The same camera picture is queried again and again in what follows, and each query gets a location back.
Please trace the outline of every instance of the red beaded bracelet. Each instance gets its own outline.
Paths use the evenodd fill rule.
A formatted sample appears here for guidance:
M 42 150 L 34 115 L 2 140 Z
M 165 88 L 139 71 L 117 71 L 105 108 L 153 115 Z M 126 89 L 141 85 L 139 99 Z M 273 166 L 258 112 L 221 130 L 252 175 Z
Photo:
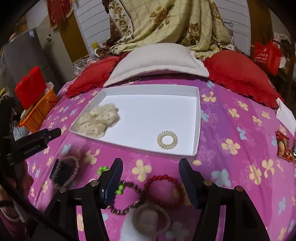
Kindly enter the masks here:
M 160 199 L 157 199 L 149 194 L 149 188 L 150 188 L 151 183 L 153 183 L 154 181 L 158 181 L 158 180 L 167 180 L 167 181 L 175 184 L 175 187 L 177 188 L 177 190 L 179 191 L 179 194 L 180 194 L 180 199 L 177 204 L 166 203 L 166 202 L 161 201 Z M 163 176 L 153 176 L 152 178 L 148 179 L 147 183 L 144 185 L 142 198 L 148 199 L 151 202 L 153 202 L 163 208 L 176 209 L 184 203 L 185 194 L 184 194 L 183 188 L 181 187 L 181 184 L 178 182 L 177 179 L 175 179 L 173 177 L 169 177 L 167 175 L 163 175 Z

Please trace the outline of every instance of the yellow floral curtain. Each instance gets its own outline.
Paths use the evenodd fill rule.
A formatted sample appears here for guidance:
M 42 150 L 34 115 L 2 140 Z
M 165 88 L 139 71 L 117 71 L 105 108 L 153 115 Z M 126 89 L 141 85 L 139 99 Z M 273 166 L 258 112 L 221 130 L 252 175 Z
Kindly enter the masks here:
M 233 48 L 214 0 L 110 0 L 109 16 L 113 54 L 160 42 L 187 46 L 197 58 Z

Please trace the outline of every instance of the metal screw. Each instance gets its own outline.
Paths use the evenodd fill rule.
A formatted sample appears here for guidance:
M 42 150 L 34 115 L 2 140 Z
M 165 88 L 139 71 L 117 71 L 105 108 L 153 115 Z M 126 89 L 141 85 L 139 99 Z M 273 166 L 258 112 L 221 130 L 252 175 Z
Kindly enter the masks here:
M 95 187 L 95 186 L 97 186 L 98 184 L 99 184 L 98 180 L 93 180 L 93 181 L 91 181 L 91 186 L 92 186 L 92 187 Z
M 66 187 L 61 187 L 61 188 L 59 189 L 59 192 L 60 192 L 60 193 L 64 193 L 65 191 L 67 191 L 67 188 L 66 188 Z
M 204 184 L 205 184 L 206 186 L 211 186 L 211 185 L 213 185 L 212 181 L 210 181 L 210 180 L 205 180 L 205 181 L 204 181 Z
M 242 186 L 236 186 L 236 190 L 238 190 L 239 192 L 242 192 L 244 188 Z

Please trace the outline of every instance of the purple bedsheet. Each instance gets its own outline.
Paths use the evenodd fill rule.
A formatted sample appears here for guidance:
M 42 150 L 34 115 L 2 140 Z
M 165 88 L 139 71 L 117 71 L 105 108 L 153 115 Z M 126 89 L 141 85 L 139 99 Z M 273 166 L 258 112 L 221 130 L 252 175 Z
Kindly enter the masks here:
M 123 160 L 122 180 L 132 181 L 143 188 L 148 178 L 168 174 L 181 182 L 178 173 L 179 156 L 140 151 L 83 138 L 68 131 L 83 108 L 100 89 L 89 91 L 72 99 L 64 96 L 65 84 L 59 93 L 61 98 L 44 121 L 42 128 L 62 130 L 62 135 L 51 141 L 44 151 L 27 159 L 29 174 L 34 184 L 29 199 L 44 211 L 55 194 L 49 174 L 54 160 L 76 156 L 80 169 L 71 188 L 83 187 L 97 179 L 100 166 L 112 164 L 116 157 Z M 186 74 L 142 77 L 134 84 L 178 84 L 196 86 L 200 92 L 201 131 L 197 155 L 188 158 L 194 170 L 218 186 L 245 188 L 257 208 L 271 241 L 284 240 L 295 225 L 296 169 L 291 163 L 279 159 L 275 131 L 280 130 L 293 139 L 276 118 L 275 110 L 242 97 L 205 78 Z M 173 186 L 159 181 L 151 186 L 151 193 L 173 202 L 178 198 Z M 132 190 L 124 190 L 115 200 L 115 207 L 124 209 L 138 199 Z M 125 240 L 127 225 L 125 216 L 102 210 L 110 240 Z M 198 221 L 199 211 L 186 199 L 181 208 L 169 211 L 172 225 L 160 240 L 191 240 Z M 225 209 L 221 208 L 216 240 L 222 240 Z M 80 240 L 85 240 L 81 209 L 77 212 Z

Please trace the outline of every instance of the white pillow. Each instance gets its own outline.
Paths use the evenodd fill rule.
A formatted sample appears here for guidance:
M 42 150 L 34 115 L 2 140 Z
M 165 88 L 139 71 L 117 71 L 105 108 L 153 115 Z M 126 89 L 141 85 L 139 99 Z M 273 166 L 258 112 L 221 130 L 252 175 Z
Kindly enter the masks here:
M 135 49 L 122 59 L 104 87 L 132 77 L 179 72 L 209 77 L 204 64 L 189 48 L 173 43 L 151 44 Z

